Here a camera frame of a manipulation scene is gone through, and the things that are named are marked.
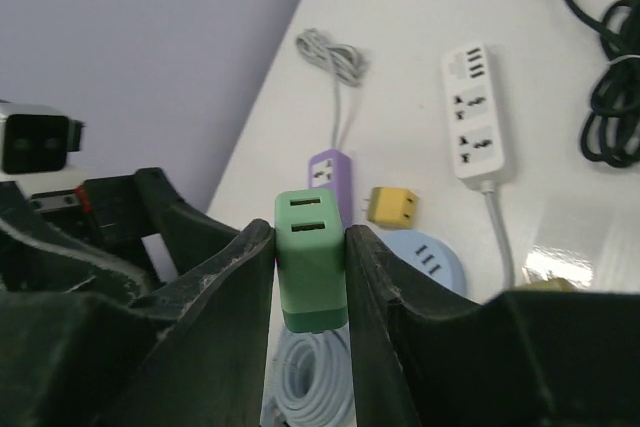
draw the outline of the white rectangular object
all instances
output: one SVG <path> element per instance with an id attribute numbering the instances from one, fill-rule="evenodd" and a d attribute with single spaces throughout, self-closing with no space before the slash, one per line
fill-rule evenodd
<path id="1" fill-rule="evenodd" d="M 499 182 L 506 164 L 489 55 L 481 42 L 442 60 L 453 170 L 467 187 Z"/>

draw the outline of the green power strip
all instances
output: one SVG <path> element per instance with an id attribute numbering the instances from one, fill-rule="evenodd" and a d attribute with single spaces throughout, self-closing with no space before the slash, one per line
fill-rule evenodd
<path id="1" fill-rule="evenodd" d="M 280 299 L 292 332 L 323 332 L 347 323 L 344 228 L 329 189 L 276 198 Z"/>

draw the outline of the purple power strip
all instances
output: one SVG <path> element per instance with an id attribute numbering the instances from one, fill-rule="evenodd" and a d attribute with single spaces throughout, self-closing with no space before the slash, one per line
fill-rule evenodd
<path id="1" fill-rule="evenodd" d="M 309 187 L 324 187 L 336 195 L 342 225 L 353 224 L 353 187 L 351 159 L 336 149 L 329 149 L 311 157 L 309 161 Z"/>

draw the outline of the coiled black cable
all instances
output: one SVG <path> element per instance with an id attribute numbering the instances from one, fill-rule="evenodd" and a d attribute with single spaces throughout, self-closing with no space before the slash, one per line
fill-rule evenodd
<path id="1" fill-rule="evenodd" d="M 591 112 L 580 135 L 582 155 L 612 167 L 640 161 L 640 0 L 617 0 L 602 21 L 586 14 L 574 0 L 564 0 L 580 21 L 600 36 L 609 67 L 591 92 Z M 615 32 L 611 23 L 627 13 Z"/>

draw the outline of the white cable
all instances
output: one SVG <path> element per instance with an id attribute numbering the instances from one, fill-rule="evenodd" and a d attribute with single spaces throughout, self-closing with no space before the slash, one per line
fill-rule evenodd
<path id="1" fill-rule="evenodd" d="M 621 55 L 620 57 L 616 57 L 611 62 L 609 62 L 609 65 L 615 65 L 618 62 L 622 62 L 624 60 L 629 60 L 629 59 L 640 59 L 640 55 L 636 55 L 636 54 Z"/>
<path id="2" fill-rule="evenodd" d="M 291 427 L 342 427 L 355 413 L 346 329 L 280 337 L 273 372 L 274 405 Z"/>
<path id="3" fill-rule="evenodd" d="M 502 213 L 500 212 L 498 200 L 496 199 L 494 183 L 490 181 L 483 182 L 481 192 L 484 195 L 487 210 L 489 211 L 489 217 L 491 217 L 493 231 L 495 232 L 496 240 L 498 241 L 498 249 L 500 250 L 500 257 L 502 258 L 502 267 L 504 270 L 504 288 L 510 289 L 515 285 L 513 256 L 511 254 L 511 245 L 509 244 L 507 229 L 504 226 Z"/>
<path id="4" fill-rule="evenodd" d="M 296 47 L 300 55 L 309 63 L 326 70 L 333 78 L 334 120 L 331 133 L 331 147 L 338 147 L 338 131 L 342 116 L 340 85 L 359 87 L 366 71 L 362 54 L 351 45 L 334 44 L 316 29 L 307 29 L 296 37 Z"/>

